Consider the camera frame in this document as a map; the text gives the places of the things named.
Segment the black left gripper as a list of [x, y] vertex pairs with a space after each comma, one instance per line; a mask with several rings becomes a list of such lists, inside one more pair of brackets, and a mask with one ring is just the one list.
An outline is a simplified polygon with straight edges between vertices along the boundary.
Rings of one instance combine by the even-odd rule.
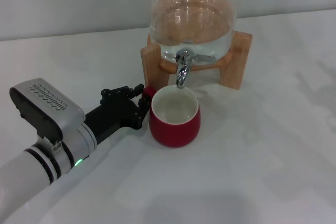
[[123, 86], [116, 89], [103, 89], [101, 91], [100, 103], [112, 103], [100, 105], [86, 114], [84, 124], [88, 126], [96, 138], [97, 144], [102, 143], [118, 129], [129, 127], [139, 130], [142, 122], [150, 109], [151, 98], [146, 95], [139, 99], [138, 106], [131, 100], [116, 102], [120, 100], [133, 99], [142, 94], [143, 84], [135, 88]]

